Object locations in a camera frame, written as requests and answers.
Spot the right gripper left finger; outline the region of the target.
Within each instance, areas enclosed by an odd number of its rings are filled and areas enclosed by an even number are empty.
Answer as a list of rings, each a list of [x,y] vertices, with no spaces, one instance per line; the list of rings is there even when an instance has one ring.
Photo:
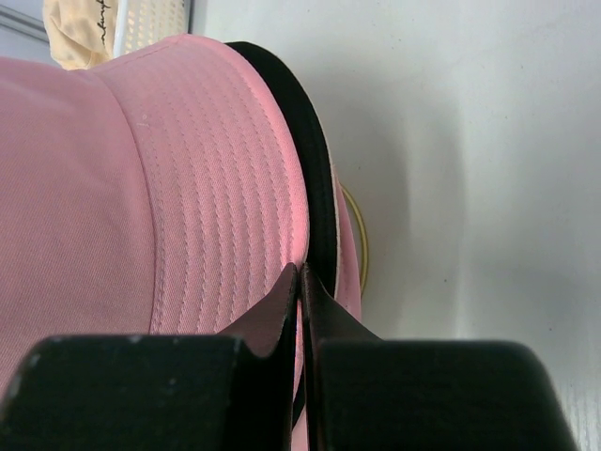
[[[1,404],[5,450],[286,450],[298,272],[219,334],[37,343]]]

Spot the black bucket hat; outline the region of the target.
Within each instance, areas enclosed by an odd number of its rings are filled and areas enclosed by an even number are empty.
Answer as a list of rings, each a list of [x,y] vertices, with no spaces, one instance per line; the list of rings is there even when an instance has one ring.
[[[270,51],[245,41],[228,44],[263,78],[290,131],[304,177],[309,208],[307,261],[331,296],[339,263],[339,226],[334,175],[316,110],[288,66]]]

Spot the gold wire hat stand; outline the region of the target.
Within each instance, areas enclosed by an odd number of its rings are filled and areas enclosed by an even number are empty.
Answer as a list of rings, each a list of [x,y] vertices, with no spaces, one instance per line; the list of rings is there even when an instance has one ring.
[[[341,185],[342,193],[347,204],[351,207],[353,215],[355,217],[356,225],[359,231],[360,245],[361,245],[361,263],[360,263],[360,287],[361,294],[364,294],[369,272],[369,240],[366,230],[365,221],[362,216],[359,204],[355,200],[351,192],[344,186]]]

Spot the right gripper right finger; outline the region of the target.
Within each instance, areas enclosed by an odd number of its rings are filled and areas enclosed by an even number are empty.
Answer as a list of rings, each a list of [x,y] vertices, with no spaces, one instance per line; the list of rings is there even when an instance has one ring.
[[[507,341],[385,340],[300,273],[313,450],[573,450],[546,369]]]

